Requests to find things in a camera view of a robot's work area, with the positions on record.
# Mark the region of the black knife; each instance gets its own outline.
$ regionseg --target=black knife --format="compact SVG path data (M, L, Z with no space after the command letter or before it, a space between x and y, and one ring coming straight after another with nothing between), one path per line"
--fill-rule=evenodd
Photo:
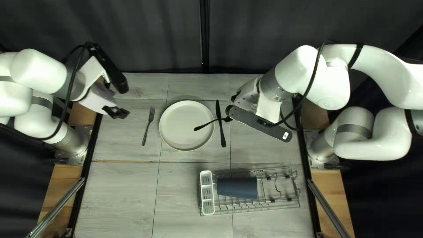
M223 128L222 128L222 115L220 114L219 100L216 100L216 117L217 117L217 121L219 122L219 128L220 128L220 143L222 144L222 147L226 147L225 135L223 134Z

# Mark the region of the dish rack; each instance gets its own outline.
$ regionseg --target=dish rack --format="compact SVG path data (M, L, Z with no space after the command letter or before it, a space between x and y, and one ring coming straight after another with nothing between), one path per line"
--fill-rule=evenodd
M287 208L299 208L300 190L291 168L232 172L232 177L257 177L257 199L240 199L217 194L219 178L231 173L202 171L198 183L198 204L201 216L249 213Z

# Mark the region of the wooden board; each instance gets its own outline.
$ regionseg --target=wooden board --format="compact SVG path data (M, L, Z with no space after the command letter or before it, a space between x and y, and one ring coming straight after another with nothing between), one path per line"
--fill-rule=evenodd
M307 129L326 129L329 126L327 111L309 100L302 103L302 125Z
M40 221L56 205L60 198L75 185L81 177L81 171L82 167L80 166L55 165L38 221ZM74 196L67 202L63 210L60 211L52 223L50 223L41 237L50 238L61 236L66 232L73 204Z
M348 202L339 170L311 170L311 177L314 183L329 203L338 219L351 237L355 237L349 213ZM316 201L319 213L320 228L325 238L338 238L339 234L333 227L331 221L323 211L319 202Z
M95 111L91 111L90 109L82 106L81 104L74 102L72 106L72 112L69 116L67 124L70 126L92 126L94 125L94 121L96 120L96 115L97 113Z

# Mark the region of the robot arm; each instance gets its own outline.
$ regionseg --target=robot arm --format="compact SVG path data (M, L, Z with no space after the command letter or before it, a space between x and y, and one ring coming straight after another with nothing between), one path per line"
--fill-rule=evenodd
M359 49L355 44L325 46L307 99L327 110L344 107L350 96L350 64L372 77L394 106L423 110L423 65L406 63L377 47L364 45ZM281 102L305 92L316 55L311 46L297 48L261 79L242 86L233 99L235 105L277 122Z
M114 92L103 81L126 93L129 89L126 78L98 45L88 42L84 47L91 57L75 74L70 100L113 118L125 118L129 112L117 108ZM52 117L53 97L66 98L72 72L61 62L33 49L0 54L0 123L7 124L14 116L15 129L28 136L53 135L59 123L58 118ZM88 138L63 123L44 142L74 157L85 152Z
M308 142L308 154L322 163L328 162L334 154L355 160L399 159L408 153L411 145L412 133L407 113L410 110L385 108L373 120L367 109L349 107L323 133ZM415 116L414 120L418 121L418 118L423 119Z
M243 85L233 102L276 123L281 102L305 92L316 55L317 50L311 46L297 48L261 79ZM307 99L327 110L344 107L350 96L349 68L372 77L396 107L380 111L374 122L373 115L363 108L346 109L325 133L308 144L309 155L320 162L333 153L361 160L403 157L411 144L410 129L418 131L419 125L423 126L423 65L409 64L372 46L327 45Z

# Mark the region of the tile surface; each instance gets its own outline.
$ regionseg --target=tile surface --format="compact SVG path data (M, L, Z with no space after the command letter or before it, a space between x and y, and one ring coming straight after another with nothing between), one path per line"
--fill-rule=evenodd
M117 92L115 98L166 99L169 74L124 73L128 80L129 91L120 94L113 85L110 89Z
M312 238L310 212L306 209L265 211L233 215L235 238Z
M282 105L284 115L292 110L292 103ZM288 120L295 126L294 117ZM231 156L233 163L297 163L301 155L297 133L285 143L240 122L231 122Z
M167 107L178 102L177 100L168 100ZM215 101L198 101L210 109L213 117L216 118ZM225 118L225 108L230 105L228 101L219 101L222 117ZM231 134L230 123L222 123L223 133L225 134L226 147L223 148L220 142L219 123L214 122L214 131L210 140L201 148L193 151L178 151L168 146L165 142L162 144L162 153L160 161L171 162L226 162L231 161Z
M237 238L281 237L307 238L313 237L313 228L308 210L307 190L301 164L253 164L233 163L232 170L238 169L275 169L288 167L297 170L295 183L300 189L299 208L274 210L256 213L233 215L233 236Z
M103 117L93 160L159 161L162 146L159 120L166 100L117 99L116 102L131 113L125 119ZM146 145L141 146L148 124L149 106L154 106L156 112L148 129Z
M75 237L151 237L158 166L93 162Z
M170 74L168 100L229 101L228 74Z
M232 237L232 216L201 217L198 175L225 170L229 164L160 163L153 237Z

